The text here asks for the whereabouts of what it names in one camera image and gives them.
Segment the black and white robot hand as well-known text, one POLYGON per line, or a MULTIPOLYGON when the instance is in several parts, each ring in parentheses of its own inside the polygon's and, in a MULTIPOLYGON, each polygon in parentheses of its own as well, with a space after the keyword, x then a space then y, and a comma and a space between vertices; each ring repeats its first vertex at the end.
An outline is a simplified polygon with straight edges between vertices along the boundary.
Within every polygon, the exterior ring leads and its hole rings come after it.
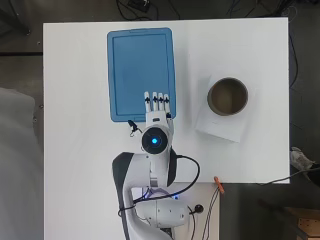
POLYGON ((146 91, 144 93, 144 103, 146 126, 161 125, 168 128, 171 133, 174 133, 169 95, 157 92, 149 94, 146 91))

